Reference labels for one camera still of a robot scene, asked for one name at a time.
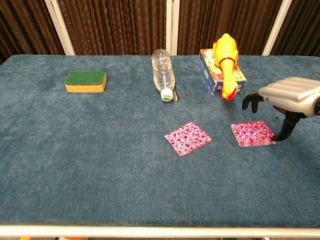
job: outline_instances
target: pink patterned coaster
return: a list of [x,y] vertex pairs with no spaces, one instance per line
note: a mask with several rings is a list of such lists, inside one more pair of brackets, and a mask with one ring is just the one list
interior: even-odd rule
[[211,142],[209,137],[192,121],[164,136],[179,157],[183,157]]
[[264,121],[231,124],[232,133],[240,148],[276,144],[274,135]]

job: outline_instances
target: table edge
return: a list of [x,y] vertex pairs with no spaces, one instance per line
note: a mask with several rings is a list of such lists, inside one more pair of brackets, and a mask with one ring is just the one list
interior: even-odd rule
[[0,225],[0,237],[318,238],[320,228]]

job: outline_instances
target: rubber chicken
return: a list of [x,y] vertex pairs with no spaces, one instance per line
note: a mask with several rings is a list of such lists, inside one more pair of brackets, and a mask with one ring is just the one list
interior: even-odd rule
[[225,33],[218,41],[213,42],[212,51],[214,64],[222,70],[223,75],[221,98],[229,102],[238,92],[238,84],[234,79],[234,68],[239,57],[236,41]]

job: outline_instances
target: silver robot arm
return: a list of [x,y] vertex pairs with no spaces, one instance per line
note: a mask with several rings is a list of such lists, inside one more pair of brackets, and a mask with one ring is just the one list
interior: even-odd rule
[[285,115],[281,132],[272,137],[273,141],[285,140],[300,119],[320,116],[320,81],[301,77],[276,81],[248,94],[242,101],[242,109],[247,109],[251,102],[252,112],[256,113],[258,103],[263,101]]

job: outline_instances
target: clear plastic bottle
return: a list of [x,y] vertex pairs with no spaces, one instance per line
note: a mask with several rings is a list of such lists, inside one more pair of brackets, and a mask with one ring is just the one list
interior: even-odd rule
[[153,81],[156,89],[161,93],[165,102],[173,99],[176,80],[169,53],[164,49],[157,49],[151,56]]

